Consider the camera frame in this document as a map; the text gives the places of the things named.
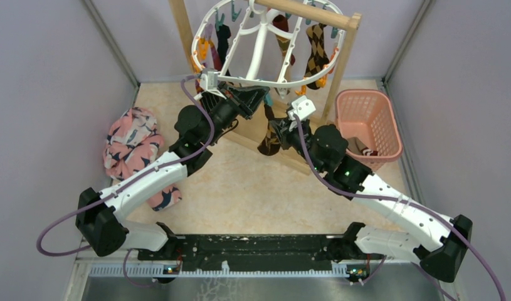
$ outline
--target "crumpled cloth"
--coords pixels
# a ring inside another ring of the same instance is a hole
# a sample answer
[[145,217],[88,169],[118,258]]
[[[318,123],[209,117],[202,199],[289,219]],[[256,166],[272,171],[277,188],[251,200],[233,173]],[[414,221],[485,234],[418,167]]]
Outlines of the crumpled cloth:
[[[129,109],[110,128],[103,152],[106,173],[113,179],[126,180],[154,162],[164,139],[157,133],[157,120],[145,108]],[[181,200],[175,185],[165,187],[147,200],[154,211],[160,211]]]

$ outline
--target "wooden dowel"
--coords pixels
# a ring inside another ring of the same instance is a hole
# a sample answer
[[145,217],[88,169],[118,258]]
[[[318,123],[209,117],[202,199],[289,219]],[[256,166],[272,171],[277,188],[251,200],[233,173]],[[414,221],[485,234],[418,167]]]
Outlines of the wooden dowel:
[[[352,21],[350,23],[356,24],[356,28],[359,27],[361,22],[361,14],[353,14],[351,17]],[[329,89],[329,94],[327,95],[327,101],[325,102],[324,112],[322,113],[322,118],[320,119],[321,124],[327,123],[327,117],[329,116],[329,112],[331,108],[335,104],[335,97],[340,89],[340,82],[342,81],[342,77],[344,76],[345,66],[347,65],[347,60],[349,59],[349,55],[351,54],[351,48],[353,47],[353,42],[355,41],[355,36],[357,35],[357,30],[347,30],[345,32],[344,44],[342,45],[342,50],[338,56],[337,66],[335,67],[335,72],[333,76],[333,80],[331,82],[331,88]]]
[[187,15],[187,9],[185,8],[185,1],[169,0],[169,4],[171,6],[172,16],[176,22],[179,37],[181,38],[183,52],[185,52],[185,57],[187,58],[187,64],[189,64],[189,69],[193,71],[191,47],[194,35],[192,33],[191,23],[189,22],[189,16]]
[[358,25],[350,22],[351,18],[348,16],[293,0],[255,0],[255,3],[344,30],[357,29],[356,26]]

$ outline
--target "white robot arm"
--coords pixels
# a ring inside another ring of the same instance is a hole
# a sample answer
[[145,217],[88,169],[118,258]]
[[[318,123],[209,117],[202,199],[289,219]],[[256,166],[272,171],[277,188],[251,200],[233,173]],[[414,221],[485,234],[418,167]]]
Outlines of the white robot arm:
[[[214,102],[213,109],[209,112],[217,129],[213,143],[238,115],[250,118],[268,93],[268,88],[235,88],[221,83],[219,92],[220,97],[217,93],[204,93],[202,99]],[[202,141],[209,136],[207,121],[195,108],[188,106],[182,109],[174,127],[180,133],[180,138],[158,160],[120,184],[99,193],[87,189],[80,195],[79,208],[99,199],[107,199],[101,206],[76,217],[76,226],[98,256],[109,255],[118,249],[133,248],[155,254],[156,258],[172,258],[174,249],[179,250],[179,242],[184,236],[176,236],[161,223],[135,223],[127,221],[126,217],[164,187],[179,182],[202,168],[210,158],[211,153],[205,150],[189,161],[169,165],[170,162],[179,161],[180,157],[186,157],[199,149]],[[309,159],[317,167],[317,171],[326,172],[324,179],[327,182],[349,193],[357,193],[358,196],[349,199],[383,214],[406,231],[380,230],[362,223],[352,223],[343,235],[324,236],[325,242],[322,244],[327,244],[321,248],[325,253],[318,254],[317,256],[322,257],[317,259],[331,261],[380,254],[420,264],[435,278],[446,282],[454,281],[465,256],[466,246],[438,220],[410,206],[416,203],[415,201],[385,183],[368,167],[347,156],[347,141],[333,125],[322,126],[316,133],[310,133],[308,117],[314,110],[312,101],[302,96],[291,104],[288,118],[271,123],[278,133],[282,147],[287,149],[292,146],[305,157],[299,142],[300,139],[305,139],[309,145]],[[300,117],[301,124],[298,124],[294,115]],[[298,134],[299,126],[305,129],[304,137]],[[361,194],[390,196],[399,201],[361,198]],[[455,219],[441,214],[439,216],[464,233],[467,239],[470,238],[472,223],[469,219],[462,215]],[[340,254],[340,257],[335,258],[336,253]]]

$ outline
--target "pink plastic basket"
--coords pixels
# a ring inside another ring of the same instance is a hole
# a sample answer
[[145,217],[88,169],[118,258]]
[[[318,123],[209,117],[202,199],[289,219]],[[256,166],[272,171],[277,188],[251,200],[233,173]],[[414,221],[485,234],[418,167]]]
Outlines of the pink plastic basket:
[[388,97],[377,90],[344,90],[337,95],[336,124],[342,137],[357,137],[378,156],[347,154],[378,170],[386,162],[396,161],[403,153],[398,126]]

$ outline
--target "white hanging rack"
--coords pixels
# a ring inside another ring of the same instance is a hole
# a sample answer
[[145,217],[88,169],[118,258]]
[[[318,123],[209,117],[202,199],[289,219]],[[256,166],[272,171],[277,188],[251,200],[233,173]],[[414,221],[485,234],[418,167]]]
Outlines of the white hanging rack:
[[[331,9],[335,13],[342,15],[342,11],[336,5],[334,5],[332,2],[327,1],[327,0],[303,0],[303,3],[310,4],[310,3],[312,3],[312,1],[325,6],[326,9]],[[198,49],[199,39],[204,32],[205,26],[209,23],[209,19],[215,13],[217,13],[218,9],[220,9],[222,6],[229,4],[230,2],[231,2],[231,0],[222,0],[219,3],[217,3],[215,6],[213,6],[208,11],[208,13],[205,15],[205,17],[202,20],[202,23],[200,24],[200,27],[196,31],[196,36],[192,41],[191,56],[195,62],[195,65],[200,70],[202,70],[204,67],[198,60],[197,49]],[[267,10],[257,11],[255,9],[253,9],[253,2],[254,1],[249,1],[250,5],[248,6],[248,8],[246,8],[244,18],[243,18],[242,22],[240,23],[240,29],[238,30],[237,35],[233,39],[233,44],[231,45],[231,48],[229,49],[229,53],[226,56],[226,61],[224,62],[222,71],[220,72],[220,74],[218,76],[219,81],[242,83],[242,84],[246,84],[246,85],[262,85],[262,86],[275,87],[275,88],[293,88],[293,87],[300,87],[300,86],[315,82],[316,80],[322,78],[324,75],[328,74],[328,72],[331,71],[331,69],[333,69],[333,67],[336,64],[336,61],[338,60],[340,51],[342,49],[342,44],[344,42],[344,35],[345,35],[344,32],[345,31],[341,30],[341,29],[339,29],[339,32],[337,35],[337,45],[336,45],[336,49],[335,49],[335,54],[332,57],[329,64],[327,64],[327,67],[323,68],[322,71],[320,71],[310,77],[303,78],[301,80],[297,80],[297,81],[293,81],[293,82],[288,82],[287,79],[285,78],[285,72],[286,72],[287,68],[289,67],[290,57],[292,56],[292,50],[296,46],[296,38],[298,36],[298,33],[300,32],[300,27],[303,23],[303,18],[298,17],[298,19],[296,21],[296,25],[294,26],[294,30],[292,31],[292,33],[287,33],[286,31],[282,31],[268,22],[268,20],[273,20],[273,18],[275,18],[282,12],[280,12],[276,9],[270,9],[268,11]],[[252,28],[244,28],[244,25],[246,24],[246,20],[247,20],[248,16],[251,14],[251,12],[254,12],[254,14],[256,14],[259,17],[260,22],[259,22],[259,24],[257,24],[256,26],[254,26]],[[281,36],[283,38],[290,40],[290,43],[288,45],[288,50],[285,55],[285,59],[283,60],[283,65],[281,67],[281,71],[279,72],[279,77],[275,81],[268,81],[268,80],[262,80],[262,79],[257,78],[257,74],[259,72],[261,60],[263,57],[263,49],[264,49],[264,46],[266,43],[266,36],[269,31],[277,34],[278,36]],[[255,40],[255,46],[253,49],[253,55],[251,57],[251,63],[250,63],[248,72],[246,73],[246,75],[244,77],[228,77],[228,76],[226,76],[226,71],[228,70],[229,64],[231,63],[231,60],[234,57],[235,51],[239,44],[240,37],[246,36],[249,34],[253,34],[255,32],[257,32],[257,38]]]

